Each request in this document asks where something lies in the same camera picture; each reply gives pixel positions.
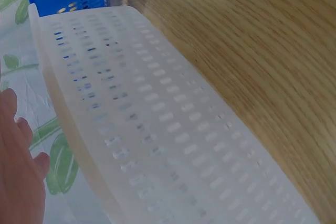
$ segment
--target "finger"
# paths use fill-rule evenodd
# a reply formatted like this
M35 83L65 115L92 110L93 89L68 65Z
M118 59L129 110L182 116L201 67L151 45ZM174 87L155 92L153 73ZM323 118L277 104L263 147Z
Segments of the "finger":
M43 179L47 176L50 169L50 157L47 153L41 152L34 158L34 162Z
M21 130L22 135L24 136L25 140L27 141L28 146L30 146L33 140L33 131L30 128L28 122L24 118L19 118L16 122L18 128Z
M5 108L8 108L9 116L12 118L17 111L17 97L13 89L5 89L1 92L1 102Z

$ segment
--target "wood grain surface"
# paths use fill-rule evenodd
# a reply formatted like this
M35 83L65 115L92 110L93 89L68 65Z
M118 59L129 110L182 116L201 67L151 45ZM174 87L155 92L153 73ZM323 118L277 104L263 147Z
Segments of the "wood grain surface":
M336 0L123 0L219 91L336 223Z

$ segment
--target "white plastic basket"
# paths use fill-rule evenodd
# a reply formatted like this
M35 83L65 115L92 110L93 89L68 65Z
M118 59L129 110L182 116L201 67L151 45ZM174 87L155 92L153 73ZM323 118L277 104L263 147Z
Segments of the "white plastic basket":
M29 17L47 88L114 223L316 224L280 167L137 10Z

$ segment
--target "human hand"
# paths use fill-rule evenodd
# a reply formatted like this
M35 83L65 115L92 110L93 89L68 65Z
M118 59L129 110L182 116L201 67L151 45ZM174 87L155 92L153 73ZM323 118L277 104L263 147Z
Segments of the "human hand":
M29 152L33 133L23 118L14 121L17 98L12 89L0 93L0 223L42 224L50 159Z

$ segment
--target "tablecloth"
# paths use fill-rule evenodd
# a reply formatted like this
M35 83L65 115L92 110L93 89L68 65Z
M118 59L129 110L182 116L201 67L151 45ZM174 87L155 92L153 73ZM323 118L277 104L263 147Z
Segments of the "tablecloth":
M51 158L44 223L110 223L58 124L38 68L27 7L28 0L0 0L1 89L17 93L16 117L26 118L34 131L32 155L46 152Z

